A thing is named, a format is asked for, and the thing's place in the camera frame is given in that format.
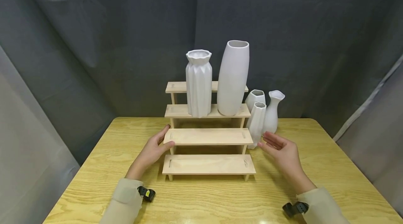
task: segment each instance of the wooden table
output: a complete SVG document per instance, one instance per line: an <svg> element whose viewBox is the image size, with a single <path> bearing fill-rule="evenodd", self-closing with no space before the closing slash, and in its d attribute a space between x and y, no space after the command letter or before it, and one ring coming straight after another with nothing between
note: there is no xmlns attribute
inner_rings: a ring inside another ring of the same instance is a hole
<svg viewBox="0 0 403 224"><path fill-rule="evenodd" d="M165 118L116 118L46 218L50 223L98 223L118 180L147 139L169 123ZM403 220L312 119L279 120L277 133L298 144L302 166L318 186L326 187L352 224L395 224ZM217 147L183 150L222 152ZM295 199L292 188L262 150L249 150L257 174L176 176L161 174L164 156L144 175L157 194L143 203L135 223L275 224L305 223L287 219L281 207Z"/></svg>

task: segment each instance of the tall white vase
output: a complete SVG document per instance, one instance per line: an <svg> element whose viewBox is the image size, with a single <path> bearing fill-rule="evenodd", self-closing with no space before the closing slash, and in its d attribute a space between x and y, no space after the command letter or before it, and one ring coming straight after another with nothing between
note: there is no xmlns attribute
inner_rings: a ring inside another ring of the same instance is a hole
<svg viewBox="0 0 403 224"><path fill-rule="evenodd" d="M249 92L248 96L245 99L245 103L249 109L249 112L252 112L252 108L255 102L262 102L266 104L266 97L264 96L263 91L254 89L253 91Z"/></svg>
<svg viewBox="0 0 403 224"><path fill-rule="evenodd" d="M233 116L241 108L249 70L249 43L228 41L218 75L218 111Z"/></svg>
<svg viewBox="0 0 403 224"><path fill-rule="evenodd" d="M212 68L209 63L211 53L196 49L186 54L186 95L188 113L192 117L204 117L211 112Z"/></svg>
<svg viewBox="0 0 403 224"><path fill-rule="evenodd" d="M252 108L251 117L246 124L246 128L252 136L253 144L248 145L248 149L255 149L257 143L262 136L264 116L266 114L266 104L263 102L255 102Z"/></svg>
<svg viewBox="0 0 403 224"><path fill-rule="evenodd" d="M276 132L278 125L277 107L278 103L285 98L285 95L281 91L270 91L269 97L270 104L266 109L262 133L266 131L270 131L271 133Z"/></svg>

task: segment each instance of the hand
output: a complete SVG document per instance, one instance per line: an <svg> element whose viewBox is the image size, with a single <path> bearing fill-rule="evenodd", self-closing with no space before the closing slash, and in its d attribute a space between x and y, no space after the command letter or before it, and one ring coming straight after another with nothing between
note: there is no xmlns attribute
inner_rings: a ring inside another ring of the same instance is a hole
<svg viewBox="0 0 403 224"><path fill-rule="evenodd" d="M165 134L169 128L170 125L167 124L160 132L148 139L146 145L143 147L143 150L141 150L140 154L128 169L125 178L140 180L141 176L143 176L143 173L149 166L154 164L161 157L161 155L164 154L164 152L174 147L175 142L173 141L159 145L164 140Z"/></svg>
<svg viewBox="0 0 403 224"><path fill-rule="evenodd" d="M263 134L263 140L266 144L259 142L257 146L273 158L275 165L297 194L316 188L302 169L296 143L268 131Z"/></svg>

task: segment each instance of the small white vase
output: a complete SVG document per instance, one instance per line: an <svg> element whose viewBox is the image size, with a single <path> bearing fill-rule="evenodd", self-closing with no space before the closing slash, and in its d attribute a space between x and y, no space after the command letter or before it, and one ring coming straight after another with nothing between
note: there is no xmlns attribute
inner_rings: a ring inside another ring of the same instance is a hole
<svg viewBox="0 0 403 224"><path fill-rule="evenodd" d="M249 112L252 112L252 108L255 102L262 102L266 104L266 97L264 96L263 91L254 89L253 91L249 92L248 96L245 99L245 103L249 109Z"/></svg>
<svg viewBox="0 0 403 224"><path fill-rule="evenodd" d="M270 131L271 133L276 132L278 125L277 107L278 103L285 98L285 95L281 91L270 91L269 97L270 104L266 109L262 133L265 133L266 131Z"/></svg>
<svg viewBox="0 0 403 224"><path fill-rule="evenodd" d="M211 53L196 49L186 54L186 95L188 113L192 117L204 117L211 112L212 67L209 63Z"/></svg>
<svg viewBox="0 0 403 224"><path fill-rule="evenodd" d="M228 41L218 75L217 106L225 116L235 115L241 108L249 70L249 43Z"/></svg>
<svg viewBox="0 0 403 224"><path fill-rule="evenodd" d="M253 144L248 145L248 149L255 149L257 143L262 136L264 116L266 114L266 104L263 102L255 102L252 108L251 117L246 124L246 128L249 129Z"/></svg>

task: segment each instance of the sleeve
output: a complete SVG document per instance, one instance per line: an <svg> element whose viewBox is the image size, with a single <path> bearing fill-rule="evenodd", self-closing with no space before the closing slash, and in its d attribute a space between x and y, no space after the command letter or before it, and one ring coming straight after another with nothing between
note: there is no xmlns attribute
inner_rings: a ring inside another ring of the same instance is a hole
<svg viewBox="0 0 403 224"><path fill-rule="evenodd" d="M142 185L141 181L120 179L100 224L133 224L143 201L137 190Z"/></svg>
<svg viewBox="0 0 403 224"><path fill-rule="evenodd" d="M303 214L307 224L349 224L329 192L321 187L297 195L297 200L309 205Z"/></svg>

